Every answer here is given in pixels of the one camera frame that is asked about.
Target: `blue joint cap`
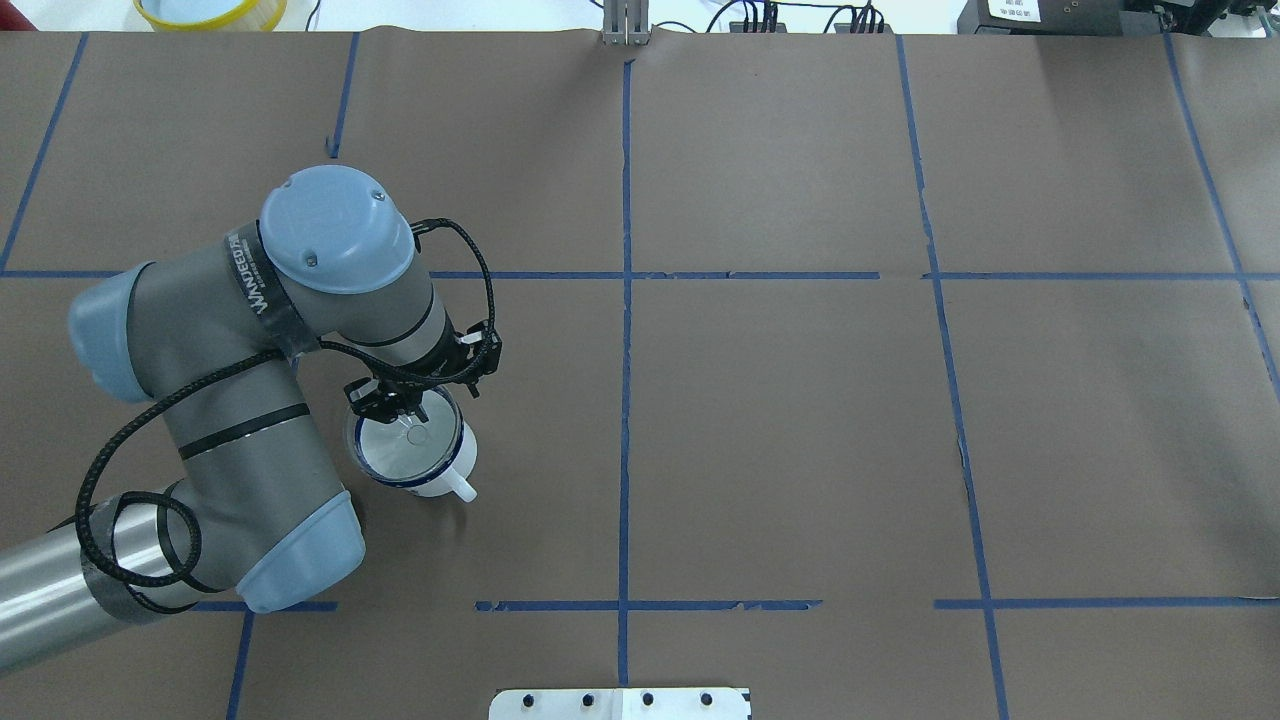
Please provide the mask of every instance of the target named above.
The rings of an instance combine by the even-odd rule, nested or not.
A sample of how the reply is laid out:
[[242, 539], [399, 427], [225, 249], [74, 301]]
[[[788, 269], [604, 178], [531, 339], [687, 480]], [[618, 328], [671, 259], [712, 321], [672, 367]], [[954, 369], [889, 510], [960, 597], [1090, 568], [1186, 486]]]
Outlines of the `blue joint cap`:
[[365, 560], [365, 537], [342, 491], [275, 543], [236, 585], [253, 612], [284, 610], [346, 578]]
[[413, 233], [374, 178], [344, 165], [297, 172], [259, 219], [271, 263], [293, 282], [335, 295], [385, 287], [413, 261]]
[[143, 268], [111, 275], [79, 293], [67, 314], [67, 331], [81, 365], [93, 382], [116, 400], [142, 402], [151, 396], [142, 389], [129, 360], [129, 302]]

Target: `sticker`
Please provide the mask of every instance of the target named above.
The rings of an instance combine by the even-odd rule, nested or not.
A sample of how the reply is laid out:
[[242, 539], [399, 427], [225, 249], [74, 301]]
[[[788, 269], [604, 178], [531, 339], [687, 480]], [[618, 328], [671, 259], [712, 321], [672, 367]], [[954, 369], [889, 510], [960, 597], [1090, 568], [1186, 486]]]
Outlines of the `sticker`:
[[1021, 23], [1039, 22], [1039, 0], [987, 0], [987, 9], [993, 18]]

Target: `white bracket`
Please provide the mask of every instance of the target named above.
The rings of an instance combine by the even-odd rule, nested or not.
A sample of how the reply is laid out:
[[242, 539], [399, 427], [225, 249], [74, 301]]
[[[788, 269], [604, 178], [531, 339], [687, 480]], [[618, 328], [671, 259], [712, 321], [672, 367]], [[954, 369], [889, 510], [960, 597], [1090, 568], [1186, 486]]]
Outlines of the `white bracket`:
[[602, 0], [605, 45], [649, 45], [649, 0]]
[[750, 720], [751, 692], [736, 688], [503, 691], [489, 720]]

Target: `blue tape grid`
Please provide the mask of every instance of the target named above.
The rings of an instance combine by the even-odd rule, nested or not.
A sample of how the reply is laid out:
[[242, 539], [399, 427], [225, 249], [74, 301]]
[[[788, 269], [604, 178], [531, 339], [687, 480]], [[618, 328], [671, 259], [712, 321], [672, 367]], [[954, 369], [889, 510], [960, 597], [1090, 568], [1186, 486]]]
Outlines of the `blue tape grid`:
[[[0, 250], [0, 278], [50, 278], [50, 279], [77, 279], [77, 278], [105, 278], [116, 274], [119, 270], [9, 270], [6, 264], [17, 242], [31, 195], [38, 181], [40, 170], [51, 143], [58, 120], [61, 117], [67, 99], [72, 90], [76, 72], [79, 68], [88, 35], [82, 33], [72, 58], [70, 65], [64, 78], [61, 91], [50, 117], [49, 126], [32, 164], [26, 188], [19, 201], [18, 209], [10, 223], [4, 249]], [[997, 711], [1000, 717], [1009, 717], [1007, 698], [1004, 685], [1004, 674], [1000, 661], [998, 633], [996, 628], [996, 611], [1019, 610], [1093, 610], [1093, 609], [1221, 609], [1221, 607], [1280, 607], [1280, 598], [1248, 598], [1248, 597], [1066, 597], [1066, 598], [997, 598], [991, 593], [987, 562], [982, 543], [982, 525], [978, 514], [977, 493], [974, 491], [973, 469], [969, 461], [968, 439], [964, 430], [964, 413], [960, 402], [959, 380], [956, 378], [955, 361], [951, 354], [950, 327], [946, 318], [946, 305], [943, 301], [943, 282], [955, 281], [1050, 281], [1050, 282], [1089, 282], [1089, 281], [1139, 281], [1139, 282], [1236, 282], [1244, 299], [1245, 309], [1249, 314], [1263, 361], [1266, 364], [1272, 391], [1280, 401], [1280, 375], [1276, 373], [1274, 355], [1270, 348], [1266, 333], [1253, 302], [1249, 282], [1274, 282], [1280, 279], [1280, 273], [1247, 273], [1239, 258], [1235, 240], [1222, 210], [1217, 187], [1204, 158], [1189, 104], [1178, 69], [1178, 60], [1172, 41], [1165, 36], [1165, 50], [1169, 60], [1169, 69], [1178, 97], [1183, 120], [1187, 126], [1188, 137], [1199, 165], [1206, 191], [1213, 206], [1219, 228], [1228, 254], [1231, 259], [1231, 273], [1052, 273], [1052, 272], [1000, 272], [1000, 273], [972, 273], [972, 272], [943, 272], [940, 266], [937, 245], [933, 236], [933, 225], [929, 219], [925, 202], [924, 167], [920, 154], [919, 136], [915, 124], [915, 108], [911, 99], [910, 78], [908, 73], [906, 50], [902, 38], [899, 36], [899, 70], [901, 74], [904, 106], [906, 110], [908, 132], [911, 141], [913, 164], [916, 178], [916, 191], [919, 195], [920, 220], [928, 240], [928, 255], [931, 272], [922, 275], [922, 279], [933, 284], [936, 310], [938, 315], [938, 331], [942, 341], [943, 357], [947, 368], [947, 380], [951, 392], [951, 405], [956, 424], [957, 442], [961, 451], [963, 473], [965, 488], [969, 496], [970, 532], [974, 544], [974, 559], [978, 570], [980, 598], [941, 598], [934, 601], [934, 609], [941, 611], [982, 611], [987, 626], [988, 653], [992, 666], [992, 679], [996, 691]], [[347, 70], [343, 82], [342, 97], [339, 101], [338, 118], [334, 135], [325, 138], [325, 147], [330, 158], [337, 158], [342, 142], [343, 124], [351, 95], [352, 76], [355, 72], [356, 56], [360, 44], [360, 33], [353, 33], [347, 59]], [[495, 279], [561, 279], [561, 281], [623, 281], [623, 368], [622, 368], [622, 434], [621, 468], [620, 468], [620, 534], [618, 534], [618, 600], [599, 601], [497, 601], [476, 602], [477, 612], [617, 612], [618, 614], [618, 678], [622, 685], [627, 684], [627, 615], [630, 612], [723, 612], [733, 610], [745, 611], [805, 611], [822, 603], [820, 600], [631, 600], [628, 588], [630, 557], [630, 331], [631, 331], [631, 283], [634, 281], [732, 281], [732, 279], [790, 279], [790, 281], [876, 281], [879, 273], [874, 272], [718, 272], [718, 270], [689, 270], [689, 272], [635, 272], [631, 266], [631, 61], [623, 65], [623, 270], [617, 272], [495, 272]], [[436, 272], [433, 277], [440, 279], [470, 279], [479, 278], [475, 272]], [[282, 612], [332, 612], [337, 603], [303, 602]], [[241, 612], [243, 625], [241, 630], [239, 648], [237, 652], [236, 671], [230, 694], [228, 697], [227, 717], [236, 717], [239, 705], [239, 694], [243, 687], [244, 670], [248, 659], [250, 643], [253, 632], [253, 619], [256, 615], [242, 602], [204, 602], [192, 609], [200, 612]]]

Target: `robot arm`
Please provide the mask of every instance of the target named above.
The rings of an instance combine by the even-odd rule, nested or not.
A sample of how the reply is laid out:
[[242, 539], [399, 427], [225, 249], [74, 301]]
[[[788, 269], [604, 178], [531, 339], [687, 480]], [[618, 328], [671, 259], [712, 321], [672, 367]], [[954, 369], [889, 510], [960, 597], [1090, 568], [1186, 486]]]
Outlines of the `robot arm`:
[[[369, 176], [310, 168], [273, 191], [260, 220], [221, 246], [140, 265], [76, 300], [69, 325], [77, 355], [120, 400], [165, 398], [255, 360], [163, 415], [187, 471], [164, 495], [198, 519], [198, 533], [184, 532], [173, 509], [146, 503], [146, 493], [124, 493], [84, 514], [79, 536], [68, 524], [0, 553], [0, 674], [230, 587], [255, 612], [280, 610], [360, 565], [365, 546], [351, 496], [287, 357], [321, 346], [361, 356], [375, 377], [347, 388], [362, 415], [357, 427], [390, 423], [392, 434], [410, 442], [452, 429], [445, 441], [461, 447], [470, 430], [452, 398], [413, 378], [462, 382], [475, 392], [480, 375], [495, 369], [500, 341], [492, 324], [480, 327], [479, 346], [475, 333], [463, 341], [454, 332], [416, 251], [425, 229], [406, 223]], [[317, 340], [329, 333], [353, 347]], [[442, 407], [456, 415], [454, 425], [439, 416]], [[447, 487], [462, 492], [470, 491], [463, 479]], [[90, 557], [87, 544], [106, 561]], [[141, 578], [131, 584], [104, 571], [111, 565], [179, 582], [140, 587]]]

